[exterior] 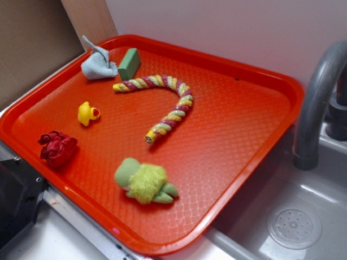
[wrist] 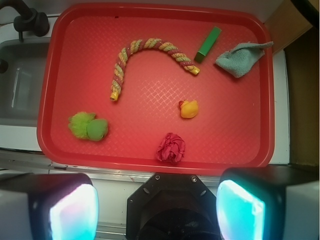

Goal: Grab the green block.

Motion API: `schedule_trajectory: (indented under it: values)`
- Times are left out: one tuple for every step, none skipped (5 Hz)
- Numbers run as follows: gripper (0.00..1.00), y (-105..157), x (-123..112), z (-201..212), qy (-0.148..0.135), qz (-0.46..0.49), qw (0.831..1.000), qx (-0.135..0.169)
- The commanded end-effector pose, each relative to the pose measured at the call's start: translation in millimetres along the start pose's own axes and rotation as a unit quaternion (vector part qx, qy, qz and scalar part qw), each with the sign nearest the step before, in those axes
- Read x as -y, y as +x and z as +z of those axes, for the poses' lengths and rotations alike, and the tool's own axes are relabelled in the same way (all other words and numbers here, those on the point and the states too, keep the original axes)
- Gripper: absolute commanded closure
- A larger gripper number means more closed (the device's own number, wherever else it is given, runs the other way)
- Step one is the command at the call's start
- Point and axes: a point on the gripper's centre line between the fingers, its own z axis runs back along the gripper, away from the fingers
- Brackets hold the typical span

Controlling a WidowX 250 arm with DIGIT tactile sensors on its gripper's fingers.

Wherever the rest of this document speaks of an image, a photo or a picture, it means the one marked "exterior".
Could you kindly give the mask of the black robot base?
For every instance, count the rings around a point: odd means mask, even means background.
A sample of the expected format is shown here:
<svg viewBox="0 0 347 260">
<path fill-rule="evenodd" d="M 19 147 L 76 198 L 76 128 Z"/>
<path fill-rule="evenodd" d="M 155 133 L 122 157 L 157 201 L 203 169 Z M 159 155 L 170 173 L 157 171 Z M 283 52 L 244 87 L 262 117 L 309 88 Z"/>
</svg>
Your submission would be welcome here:
<svg viewBox="0 0 347 260">
<path fill-rule="evenodd" d="M 1 161 L 1 252 L 35 225 L 46 186 L 22 158 Z"/>
</svg>

